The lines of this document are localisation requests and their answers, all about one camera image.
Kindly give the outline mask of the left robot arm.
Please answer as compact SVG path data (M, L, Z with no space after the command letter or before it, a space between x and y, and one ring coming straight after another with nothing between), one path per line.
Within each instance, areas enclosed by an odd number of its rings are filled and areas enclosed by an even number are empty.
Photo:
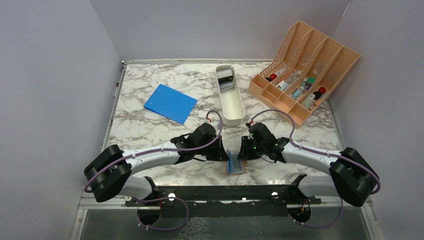
M104 149L83 173L87 179L84 191L92 193L98 203L115 196L131 196L144 205L152 205L159 191L151 177L134 177L135 173L160 166L191 161L195 156L207 161L227 161L222 137L209 123L203 123L192 133L173 137L155 147L122 150L113 144Z

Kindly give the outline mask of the tan leather card holder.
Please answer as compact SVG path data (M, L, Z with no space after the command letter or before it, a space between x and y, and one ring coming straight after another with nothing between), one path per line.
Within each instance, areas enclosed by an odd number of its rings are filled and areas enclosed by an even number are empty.
M238 152L232 152L230 149L227 150L228 161L226 162L226 173L228 175L241 175L247 172L246 162L239 159Z

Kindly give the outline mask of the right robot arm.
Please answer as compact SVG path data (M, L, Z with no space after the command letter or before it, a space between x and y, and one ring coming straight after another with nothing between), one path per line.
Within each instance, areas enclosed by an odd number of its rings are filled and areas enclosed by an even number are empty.
M275 163L298 164L325 174L304 177L288 190L289 199L296 204L308 197L329 196L340 197L352 206L361 207L378 187L379 176L354 148L332 151L307 147L290 137L276 138L261 122L249 125L248 132L241 138L239 160L267 156Z

